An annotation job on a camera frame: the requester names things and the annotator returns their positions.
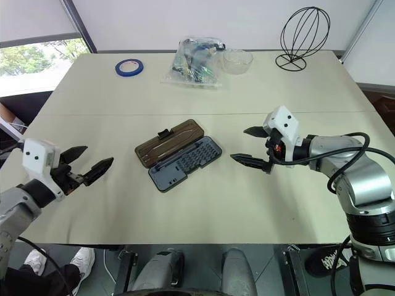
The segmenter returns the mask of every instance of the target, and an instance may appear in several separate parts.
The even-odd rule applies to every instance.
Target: blue tape roll
[[[132,72],[124,72],[121,70],[121,66],[125,62],[135,62],[138,64],[138,68]],[[121,60],[116,66],[115,66],[115,71],[117,72],[118,75],[124,76],[124,77],[131,77],[139,74],[141,71],[143,71],[143,63],[140,60],[137,59],[128,59],[128,60]]]

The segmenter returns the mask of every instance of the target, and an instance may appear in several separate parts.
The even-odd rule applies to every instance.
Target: gray floor
[[[70,262],[78,250],[78,247],[68,245],[41,244],[39,246],[44,248],[60,266]],[[138,254],[138,265],[135,273],[138,274],[157,252],[171,247],[182,250],[185,254],[183,287],[219,290],[222,275],[222,253],[232,246],[238,247],[245,253],[256,280],[259,296],[286,295],[273,245],[134,245],[132,249]],[[9,266],[19,268],[30,250],[29,246],[18,242],[12,250]],[[114,290],[114,283],[104,269],[103,250],[96,249],[95,252],[96,262],[94,268],[91,275],[81,285],[79,296],[108,296]],[[118,254],[119,252],[107,251],[107,266],[114,277],[117,275],[120,262]],[[308,251],[302,253],[301,258],[307,255]],[[54,271],[54,268],[48,263],[44,274],[52,271]],[[307,275],[306,281],[311,295],[330,295],[328,277],[317,280]],[[339,291],[347,290],[347,271],[343,270],[339,273],[336,283]]]

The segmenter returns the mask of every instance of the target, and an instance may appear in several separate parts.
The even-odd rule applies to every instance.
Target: sneaker
[[[81,248],[77,254],[75,254],[74,258],[70,262],[70,264],[75,265],[80,270],[80,282],[73,290],[73,295],[76,295],[81,283],[84,279],[86,279],[91,273],[92,266],[94,263],[94,249],[92,248]]]
[[[335,256],[337,253],[338,246],[321,247],[317,249],[304,263],[307,272],[315,278],[329,276],[331,274],[333,262],[335,261]],[[351,256],[351,248],[346,247],[341,252],[336,270],[346,268],[349,264]]]
[[[47,257],[37,250],[32,250],[29,255],[27,255],[24,265],[30,265],[35,274],[40,276],[44,272],[46,262]]]

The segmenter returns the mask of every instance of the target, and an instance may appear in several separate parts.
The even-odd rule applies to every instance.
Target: white wall
[[[395,86],[395,1],[384,0],[344,61],[359,83]]]
[[[76,32],[59,0],[0,0],[0,42]]]
[[[278,49],[288,17],[304,6],[325,9],[324,48],[345,50],[373,0],[74,0],[100,50],[176,49],[186,35],[215,36],[228,47]]]

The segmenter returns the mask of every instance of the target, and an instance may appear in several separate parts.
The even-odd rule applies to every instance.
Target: black pants
[[[60,268],[71,290],[80,282],[80,271],[72,264]],[[68,295],[62,278],[57,271],[47,276],[38,276],[30,265],[22,265],[19,270],[8,268],[5,287],[11,296],[66,296]]]

